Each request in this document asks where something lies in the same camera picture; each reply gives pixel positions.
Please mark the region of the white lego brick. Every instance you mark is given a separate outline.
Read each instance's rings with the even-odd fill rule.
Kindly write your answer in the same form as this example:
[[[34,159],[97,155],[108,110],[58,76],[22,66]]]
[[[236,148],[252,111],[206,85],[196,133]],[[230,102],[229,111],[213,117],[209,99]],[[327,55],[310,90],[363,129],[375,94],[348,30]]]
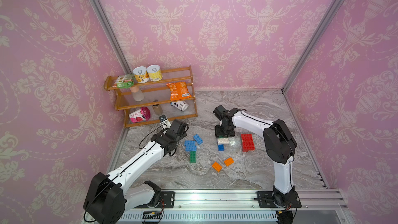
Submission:
[[[228,138],[217,138],[218,145],[229,145],[230,141]]]

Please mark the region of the light blue small lego brick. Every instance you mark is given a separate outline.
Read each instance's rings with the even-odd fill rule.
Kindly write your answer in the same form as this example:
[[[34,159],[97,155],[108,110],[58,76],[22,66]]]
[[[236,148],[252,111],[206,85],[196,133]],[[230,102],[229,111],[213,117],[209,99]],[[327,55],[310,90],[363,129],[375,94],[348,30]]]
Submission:
[[[199,135],[196,134],[196,135],[193,136],[193,138],[194,138],[194,140],[196,141],[196,143],[198,145],[203,144],[203,140],[202,140],[202,138]]]

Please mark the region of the red lego brick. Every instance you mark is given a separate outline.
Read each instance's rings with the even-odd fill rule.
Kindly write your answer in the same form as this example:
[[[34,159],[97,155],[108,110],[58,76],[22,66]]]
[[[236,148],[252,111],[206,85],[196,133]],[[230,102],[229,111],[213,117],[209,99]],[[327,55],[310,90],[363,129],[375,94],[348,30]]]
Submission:
[[[244,145],[252,145],[252,146],[254,146],[254,142],[243,142],[242,141],[242,146],[244,146]]]
[[[243,142],[253,142],[253,137],[251,134],[242,134],[241,135],[241,140]]]
[[[253,150],[255,150],[255,147],[252,146],[252,145],[244,145],[244,146],[242,146],[242,151],[243,152],[248,152],[248,151],[253,151]]]

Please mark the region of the orange lego brick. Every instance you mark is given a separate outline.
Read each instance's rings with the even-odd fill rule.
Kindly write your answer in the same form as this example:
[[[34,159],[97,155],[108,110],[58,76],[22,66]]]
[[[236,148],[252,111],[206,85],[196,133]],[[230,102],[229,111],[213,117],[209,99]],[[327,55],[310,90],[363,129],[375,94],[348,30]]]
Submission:
[[[229,167],[230,165],[232,165],[234,163],[234,160],[232,159],[232,157],[229,157],[228,159],[226,159],[224,161],[224,164]]]
[[[215,171],[217,171],[218,173],[222,170],[222,166],[221,166],[219,163],[217,163],[217,162],[214,162],[214,163],[212,164],[212,168],[213,168]]]

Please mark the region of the green lego brick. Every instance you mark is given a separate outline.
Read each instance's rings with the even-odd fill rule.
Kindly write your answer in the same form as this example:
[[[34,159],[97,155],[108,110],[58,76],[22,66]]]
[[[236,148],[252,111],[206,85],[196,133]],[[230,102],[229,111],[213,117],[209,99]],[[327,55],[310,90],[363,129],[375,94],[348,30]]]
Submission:
[[[195,151],[190,152],[190,163],[196,163],[197,162],[197,156]]]

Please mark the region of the orange lego brick front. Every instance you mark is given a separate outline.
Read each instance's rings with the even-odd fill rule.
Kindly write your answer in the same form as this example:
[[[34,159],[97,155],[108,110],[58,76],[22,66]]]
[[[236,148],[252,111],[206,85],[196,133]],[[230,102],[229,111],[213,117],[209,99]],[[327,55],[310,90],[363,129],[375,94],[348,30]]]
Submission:
[[[217,163],[217,162],[214,162],[214,163],[212,164],[212,168],[213,168],[215,171],[217,171],[218,173],[222,170],[222,166],[221,166],[219,163]]]

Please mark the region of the red lego brick front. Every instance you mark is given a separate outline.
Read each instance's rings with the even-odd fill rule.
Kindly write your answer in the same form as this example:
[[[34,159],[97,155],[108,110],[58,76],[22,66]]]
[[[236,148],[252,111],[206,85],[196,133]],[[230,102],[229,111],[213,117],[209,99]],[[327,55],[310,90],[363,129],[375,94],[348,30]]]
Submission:
[[[255,150],[255,147],[252,146],[252,145],[244,145],[244,146],[242,146],[242,151],[243,152],[248,152],[248,151],[253,151],[253,150]]]

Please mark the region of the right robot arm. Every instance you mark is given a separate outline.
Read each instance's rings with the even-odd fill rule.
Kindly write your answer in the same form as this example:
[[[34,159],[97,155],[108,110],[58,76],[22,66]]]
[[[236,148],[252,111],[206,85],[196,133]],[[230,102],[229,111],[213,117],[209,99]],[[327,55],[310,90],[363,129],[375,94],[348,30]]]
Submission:
[[[232,138],[235,128],[245,129],[264,140],[266,153],[274,165],[274,185],[270,200],[277,207],[301,207],[292,178],[292,164],[295,159],[296,140],[283,120],[264,120],[252,116],[244,109],[227,110],[219,105],[213,111],[219,120],[215,126],[217,138]]]

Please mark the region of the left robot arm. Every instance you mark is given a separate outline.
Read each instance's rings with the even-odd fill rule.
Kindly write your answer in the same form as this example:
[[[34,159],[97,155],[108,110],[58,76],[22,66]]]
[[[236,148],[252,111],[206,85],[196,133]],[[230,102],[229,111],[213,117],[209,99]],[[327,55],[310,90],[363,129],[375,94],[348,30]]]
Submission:
[[[173,156],[188,129],[188,124],[178,119],[173,122],[166,120],[151,133],[145,147],[125,164],[108,174],[97,173],[84,201],[84,216],[90,215],[92,223],[115,224],[125,211],[144,205],[160,208],[161,211],[153,214],[153,218],[162,217],[165,203],[161,188],[149,180],[135,188],[132,185],[154,163],[166,155]]]

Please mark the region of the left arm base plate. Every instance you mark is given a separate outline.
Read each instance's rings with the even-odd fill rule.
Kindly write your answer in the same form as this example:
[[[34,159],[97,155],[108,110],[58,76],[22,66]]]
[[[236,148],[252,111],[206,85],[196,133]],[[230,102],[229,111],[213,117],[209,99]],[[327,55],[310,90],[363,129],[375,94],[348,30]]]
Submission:
[[[148,204],[144,204],[146,208],[157,207],[158,204],[163,208],[174,208],[175,192],[174,191],[160,191],[156,192]]]

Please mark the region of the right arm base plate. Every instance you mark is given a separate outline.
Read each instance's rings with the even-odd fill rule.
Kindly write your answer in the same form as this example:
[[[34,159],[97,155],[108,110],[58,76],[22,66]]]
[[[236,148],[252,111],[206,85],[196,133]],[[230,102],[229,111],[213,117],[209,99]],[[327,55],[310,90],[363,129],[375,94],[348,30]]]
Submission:
[[[273,191],[257,191],[255,201],[258,202],[260,208],[301,208],[298,193],[295,190],[287,194]]]

